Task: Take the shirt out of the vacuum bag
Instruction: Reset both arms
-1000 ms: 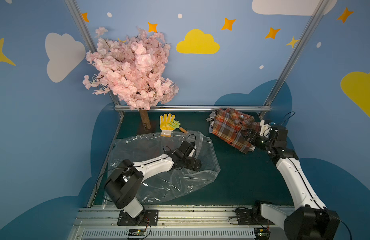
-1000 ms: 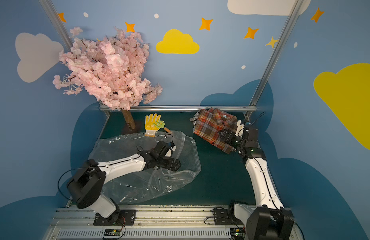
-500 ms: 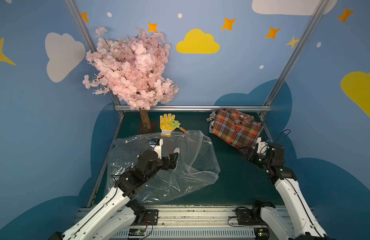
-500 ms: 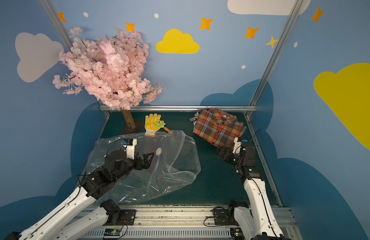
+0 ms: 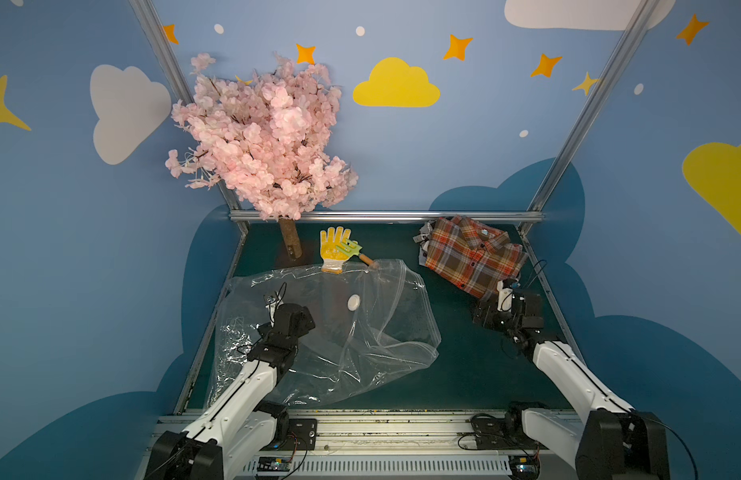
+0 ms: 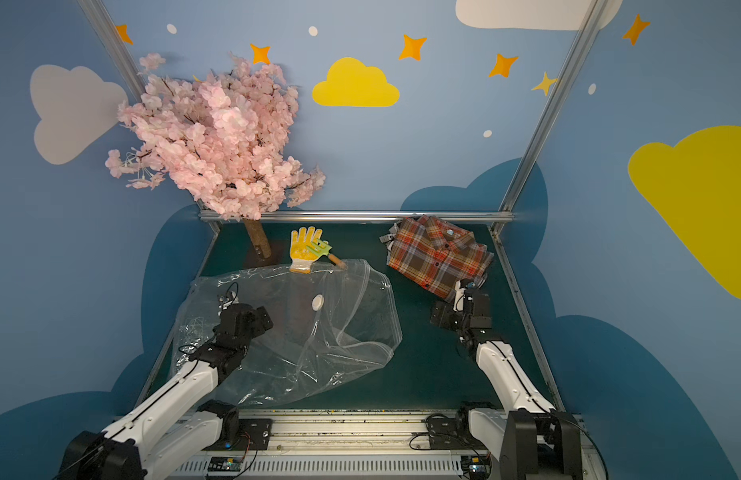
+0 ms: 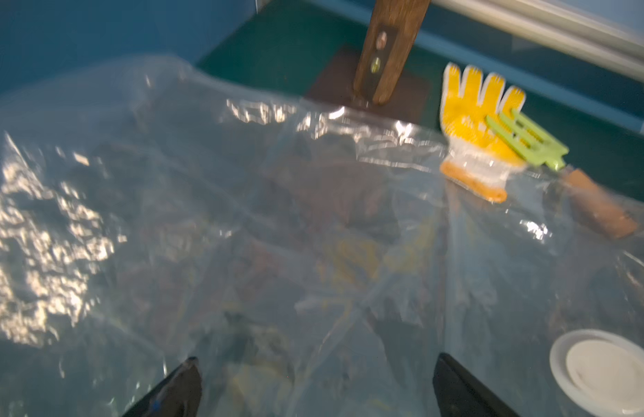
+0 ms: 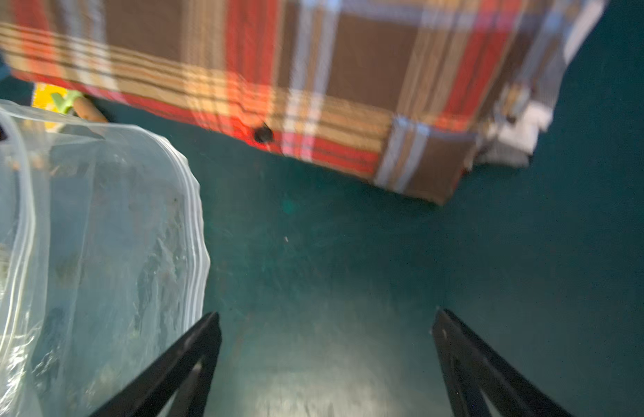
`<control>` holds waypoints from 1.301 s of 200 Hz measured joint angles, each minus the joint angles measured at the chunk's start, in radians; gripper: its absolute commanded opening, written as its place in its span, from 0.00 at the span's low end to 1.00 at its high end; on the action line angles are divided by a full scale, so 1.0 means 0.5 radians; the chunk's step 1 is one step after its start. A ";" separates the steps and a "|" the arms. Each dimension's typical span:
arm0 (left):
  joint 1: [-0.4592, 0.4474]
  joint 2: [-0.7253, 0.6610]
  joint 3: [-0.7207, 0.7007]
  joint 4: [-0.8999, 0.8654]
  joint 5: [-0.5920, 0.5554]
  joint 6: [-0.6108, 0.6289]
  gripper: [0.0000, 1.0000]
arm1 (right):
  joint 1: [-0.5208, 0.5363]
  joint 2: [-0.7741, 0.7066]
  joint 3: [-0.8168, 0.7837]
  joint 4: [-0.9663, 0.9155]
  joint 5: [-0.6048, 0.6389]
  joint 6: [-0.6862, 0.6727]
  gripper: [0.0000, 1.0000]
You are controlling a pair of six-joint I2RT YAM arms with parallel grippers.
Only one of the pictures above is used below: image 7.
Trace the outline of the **clear plastic vacuum bag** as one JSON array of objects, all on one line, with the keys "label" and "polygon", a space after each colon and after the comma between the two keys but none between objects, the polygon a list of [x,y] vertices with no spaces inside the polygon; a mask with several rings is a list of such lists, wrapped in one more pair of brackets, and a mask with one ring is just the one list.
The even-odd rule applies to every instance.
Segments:
[{"label": "clear plastic vacuum bag", "polygon": [[202,416],[436,416],[441,353],[519,415],[584,415],[550,350],[644,349],[644,204],[615,240],[556,175],[491,204],[446,153],[168,56],[0,97],[0,416],[123,415],[189,357]]}]

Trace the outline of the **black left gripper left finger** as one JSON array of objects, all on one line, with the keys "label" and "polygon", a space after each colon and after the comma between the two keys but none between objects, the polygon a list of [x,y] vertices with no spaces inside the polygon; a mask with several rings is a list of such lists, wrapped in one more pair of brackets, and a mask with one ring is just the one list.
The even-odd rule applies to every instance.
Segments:
[{"label": "black left gripper left finger", "polygon": [[201,398],[199,361],[189,357],[123,413],[123,417],[195,417]]}]

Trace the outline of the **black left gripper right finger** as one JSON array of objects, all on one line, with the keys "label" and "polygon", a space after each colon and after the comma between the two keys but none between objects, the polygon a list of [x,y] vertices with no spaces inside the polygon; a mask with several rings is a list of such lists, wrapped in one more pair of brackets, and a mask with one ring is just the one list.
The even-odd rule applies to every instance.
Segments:
[{"label": "black left gripper right finger", "polygon": [[518,417],[450,354],[438,355],[433,390],[442,417]]}]

